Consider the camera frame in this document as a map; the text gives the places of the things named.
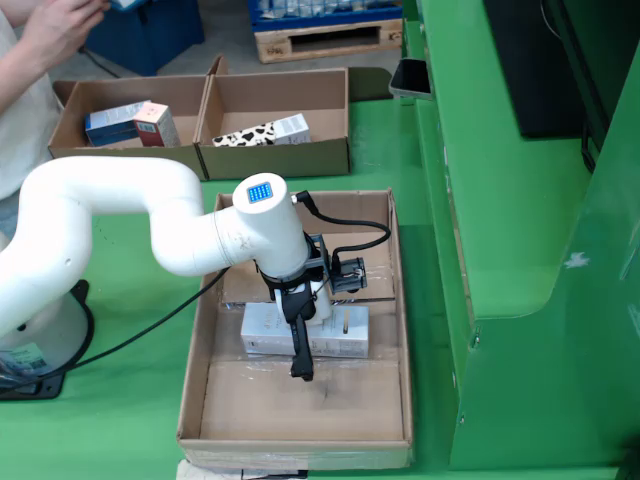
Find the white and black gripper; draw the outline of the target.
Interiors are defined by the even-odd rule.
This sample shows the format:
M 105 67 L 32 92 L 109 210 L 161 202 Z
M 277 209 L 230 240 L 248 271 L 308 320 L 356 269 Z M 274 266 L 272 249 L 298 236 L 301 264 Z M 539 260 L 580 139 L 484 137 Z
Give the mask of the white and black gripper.
M 306 323 L 321 325 L 332 315 L 332 307 L 321 269 L 307 269 L 297 277 L 275 278 L 261 274 L 279 315 L 291 326 L 294 347 L 291 376 L 304 381 L 314 378 L 314 365 Z

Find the person's hand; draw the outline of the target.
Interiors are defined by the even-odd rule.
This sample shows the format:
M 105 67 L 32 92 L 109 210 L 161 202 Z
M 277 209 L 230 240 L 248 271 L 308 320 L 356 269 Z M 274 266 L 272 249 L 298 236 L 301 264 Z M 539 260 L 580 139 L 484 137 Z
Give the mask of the person's hand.
M 23 29 L 20 45 L 43 72 L 59 65 L 85 43 L 110 9 L 109 1 L 44 1 Z

